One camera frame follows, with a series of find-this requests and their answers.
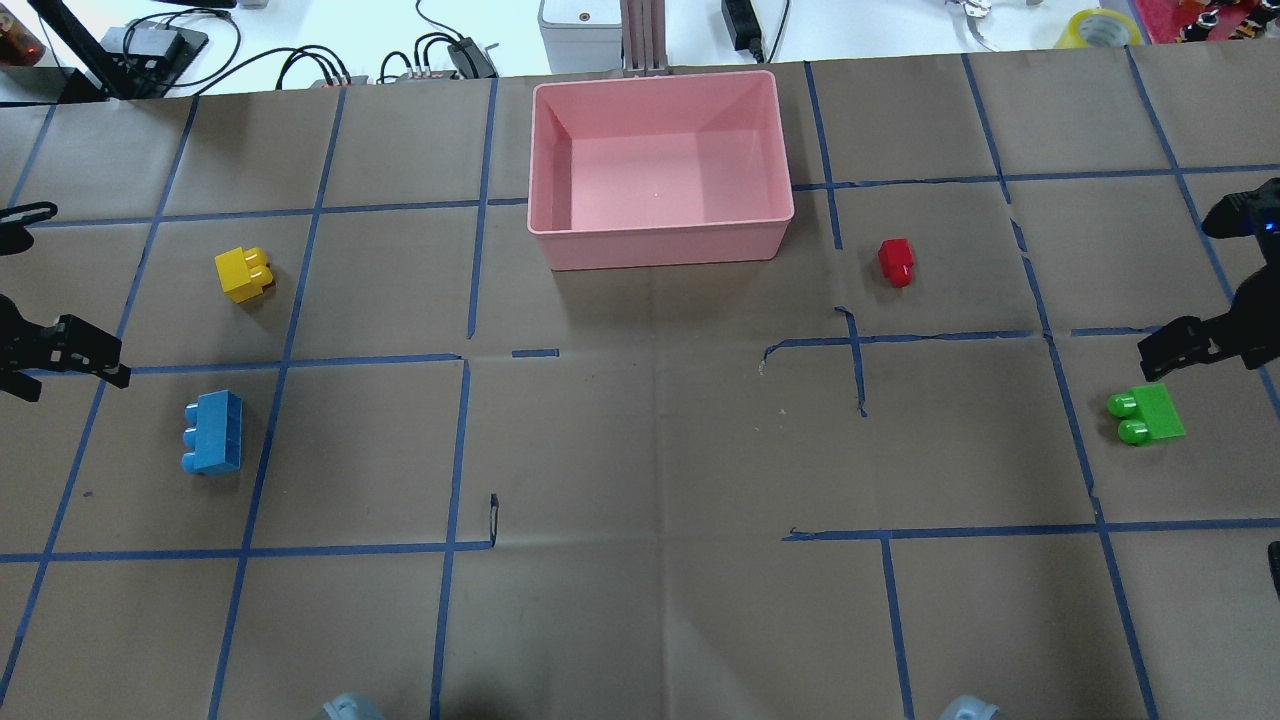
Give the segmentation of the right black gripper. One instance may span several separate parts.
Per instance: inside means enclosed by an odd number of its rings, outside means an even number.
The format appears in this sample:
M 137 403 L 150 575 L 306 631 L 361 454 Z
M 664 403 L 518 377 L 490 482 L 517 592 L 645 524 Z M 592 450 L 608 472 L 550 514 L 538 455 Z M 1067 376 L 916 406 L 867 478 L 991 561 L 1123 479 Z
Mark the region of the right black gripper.
M 1213 240 L 1253 238 L 1263 265 L 1236 288 L 1230 307 L 1202 319 L 1178 316 L 1138 345 L 1148 382 L 1194 365 L 1239 357 L 1249 370 L 1279 355 L 1279 179 L 1222 196 L 1201 222 Z

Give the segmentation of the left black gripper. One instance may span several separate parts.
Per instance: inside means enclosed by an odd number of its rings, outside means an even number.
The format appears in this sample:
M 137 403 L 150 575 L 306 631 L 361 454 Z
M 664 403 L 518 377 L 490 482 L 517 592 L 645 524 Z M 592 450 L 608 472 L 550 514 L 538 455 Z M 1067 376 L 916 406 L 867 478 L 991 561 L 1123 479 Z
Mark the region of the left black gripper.
M 0 391 L 26 402 L 38 402 L 42 393 L 42 382 L 23 373 L 29 369 L 91 374 L 119 389 L 131 384 L 132 369 L 120 363 L 122 341 L 76 315 L 41 327 L 4 295 L 1 341 Z

